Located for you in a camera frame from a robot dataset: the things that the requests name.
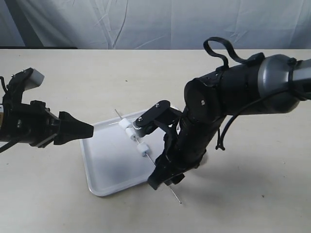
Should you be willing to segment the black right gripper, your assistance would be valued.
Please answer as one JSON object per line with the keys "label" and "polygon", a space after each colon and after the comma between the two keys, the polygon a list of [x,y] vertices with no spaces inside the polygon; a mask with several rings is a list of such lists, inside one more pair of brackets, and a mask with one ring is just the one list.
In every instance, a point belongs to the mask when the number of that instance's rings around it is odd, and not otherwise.
{"label": "black right gripper", "polygon": [[148,177],[147,183],[157,190],[161,184],[180,183],[184,173],[199,167],[209,144],[209,125],[194,120],[188,107],[179,119],[180,132],[173,137],[165,134],[162,154],[156,160],[156,167]]}

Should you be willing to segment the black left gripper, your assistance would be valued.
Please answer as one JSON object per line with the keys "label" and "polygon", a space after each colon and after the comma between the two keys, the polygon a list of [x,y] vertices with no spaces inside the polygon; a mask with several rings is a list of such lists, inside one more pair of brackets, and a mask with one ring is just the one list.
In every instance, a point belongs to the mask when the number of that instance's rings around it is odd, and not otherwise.
{"label": "black left gripper", "polygon": [[94,127],[75,119],[68,112],[59,118],[50,112],[45,102],[4,104],[4,141],[24,143],[44,148],[49,143],[60,146],[70,141],[91,138]]}

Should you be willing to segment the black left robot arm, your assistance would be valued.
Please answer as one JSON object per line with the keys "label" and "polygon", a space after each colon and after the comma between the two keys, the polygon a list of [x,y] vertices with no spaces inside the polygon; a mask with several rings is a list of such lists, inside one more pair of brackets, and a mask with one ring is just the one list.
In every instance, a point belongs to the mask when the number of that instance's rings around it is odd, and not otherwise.
{"label": "black left robot arm", "polygon": [[0,140],[6,142],[1,152],[17,143],[45,148],[50,143],[63,145],[67,142],[91,138],[94,127],[75,119],[67,112],[55,116],[41,101],[30,104],[3,103],[0,106]]}

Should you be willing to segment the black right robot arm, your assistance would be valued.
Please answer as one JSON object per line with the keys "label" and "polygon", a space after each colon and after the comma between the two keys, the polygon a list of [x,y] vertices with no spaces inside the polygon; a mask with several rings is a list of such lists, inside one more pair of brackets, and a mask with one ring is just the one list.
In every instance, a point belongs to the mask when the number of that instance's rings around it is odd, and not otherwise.
{"label": "black right robot arm", "polygon": [[164,149],[156,158],[148,184],[177,184],[185,172],[200,165],[207,146],[217,136],[223,150],[229,125],[224,119],[240,115],[285,114],[311,98],[311,62],[277,54],[257,54],[233,67],[194,78],[184,89],[185,108],[166,100],[147,112],[147,133],[164,131]]}

